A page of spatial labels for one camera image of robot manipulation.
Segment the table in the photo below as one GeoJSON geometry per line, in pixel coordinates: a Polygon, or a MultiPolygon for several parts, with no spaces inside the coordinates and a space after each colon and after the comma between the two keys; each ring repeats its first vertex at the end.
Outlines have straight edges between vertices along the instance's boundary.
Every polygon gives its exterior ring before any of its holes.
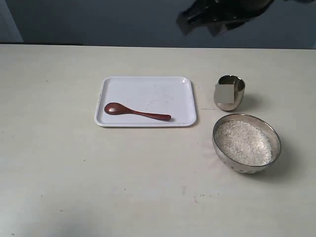
{"type": "Polygon", "coordinates": [[[313,236],[316,51],[0,45],[0,236],[313,236]],[[244,175],[217,158],[215,83],[246,82],[238,112],[282,155],[244,175]],[[185,76],[197,123],[101,128],[108,76],[185,76]]]}

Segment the metal bowl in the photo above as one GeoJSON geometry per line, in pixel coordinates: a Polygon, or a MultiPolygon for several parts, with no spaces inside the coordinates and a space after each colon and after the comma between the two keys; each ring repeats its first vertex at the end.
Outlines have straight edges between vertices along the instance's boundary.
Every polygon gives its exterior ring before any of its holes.
{"type": "Polygon", "coordinates": [[[215,149],[215,152],[219,159],[228,167],[232,168],[233,170],[240,172],[240,173],[248,173],[252,174],[260,170],[264,170],[271,166],[277,158],[280,156],[281,153],[281,141],[280,138],[277,134],[277,132],[266,122],[263,120],[251,116],[251,115],[245,115],[245,114],[230,114],[226,115],[222,118],[220,118],[214,125],[213,128],[213,135],[212,135],[212,141],[213,141],[213,146],[215,149]],[[243,121],[251,124],[252,126],[256,127],[259,129],[268,139],[270,146],[271,146],[271,153],[272,153],[272,160],[270,163],[261,165],[261,166],[252,166],[252,165],[246,165],[239,163],[235,160],[233,160],[231,157],[228,157],[218,146],[215,140],[215,134],[217,129],[219,128],[220,125],[228,122],[228,121],[243,121]]]}

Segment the stainless steel cup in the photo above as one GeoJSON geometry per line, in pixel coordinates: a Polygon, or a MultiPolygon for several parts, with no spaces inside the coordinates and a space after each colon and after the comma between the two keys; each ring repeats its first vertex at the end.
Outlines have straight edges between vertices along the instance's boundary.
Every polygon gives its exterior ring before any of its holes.
{"type": "Polygon", "coordinates": [[[219,78],[214,91],[214,103],[216,106],[224,111],[231,111],[236,109],[242,102],[245,92],[245,82],[236,76],[226,75],[219,78]],[[220,103],[218,100],[218,93],[220,85],[233,85],[234,86],[234,102],[233,103],[220,103]]]}

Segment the bowl rim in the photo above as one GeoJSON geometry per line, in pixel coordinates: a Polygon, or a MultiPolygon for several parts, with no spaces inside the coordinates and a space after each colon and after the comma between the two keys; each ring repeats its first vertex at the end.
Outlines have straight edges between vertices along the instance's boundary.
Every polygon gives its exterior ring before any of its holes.
{"type": "Polygon", "coordinates": [[[260,119],[260,118],[258,118],[258,117],[255,117],[255,116],[253,116],[253,115],[234,113],[234,114],[229,114],[229,115],[225,115],[225,116],[221,117],[221,118],[218,119],[218,120],[216,121],[216,123],[214,124],[213,132],[212,132],[212,137],[213,137],[213,141],[214,141],[214,143],[216,144],[217,148],[218,148],[226,157],[228,157],[229,159],[231,159],[232,161],[234,161],[234,162],[236,162],[236,163],[238,163],[238,164],[245,165],[245,166],[248,166],[248,167],[264,167],[264,166],[271,165],[272,163],[274,163],[274,162],[279,158],[279,156],[281,155],[281,151],[282,151],[282,144],[281,144],[281,140],[280,140],[280,137],[279,137],[278,133],[277,133],[277,132],[273,129],[273,127],[271,127],[267,122],[263,121],[262,119],[260,119]],[[215,131],[215,127],[220,123],[220,121],[221,121],[222,119],[224,119],[224,118],[226,118],[226,117],[234,116],[234,115],[248,116],[248,117],[252,117],[252,118],[254,118],[254,119],[257,119],[257,120],[259,120],[259,121],[265,123],[265,124],[274,132],[274,134],[275,134],[275,136],[277,137],[277,140],[278,140],[278,142],[279,142],[279,144],[280,144],[280,149],[279,149],[279,151],[278,151],[278,153],[277,153],[277,155],[276,155],[276,158],[275,158],[274,160],[272,160],[271,162],[269,162],[269,163],[267,163],[267,164],[264,164],[264,165],[248,165],[248,164],[243,164],[243,163],[240,163],[240,162],[238,162],[238,161],[232,159],[232,158],[229,157],[225,152],[222,151],[222,149],[218,146],[218,144],[217,144],[217,142],[216,142],[216,139],[215,139],[215,133],[216,133],[216,131],[217,131],[217,130],[215,131]]]}

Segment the gray wall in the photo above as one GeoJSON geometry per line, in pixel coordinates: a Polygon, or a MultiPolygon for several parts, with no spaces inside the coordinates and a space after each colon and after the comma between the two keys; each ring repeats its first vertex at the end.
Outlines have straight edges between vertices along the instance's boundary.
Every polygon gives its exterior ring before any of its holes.
{"type": "Polygon", "coordinates": [[[262,16],[212,37],[183,36],[176,17],[193,0],[6,0],[26,42],[85,45],[312,48],[316,5],[276,0],[262,16]]]}

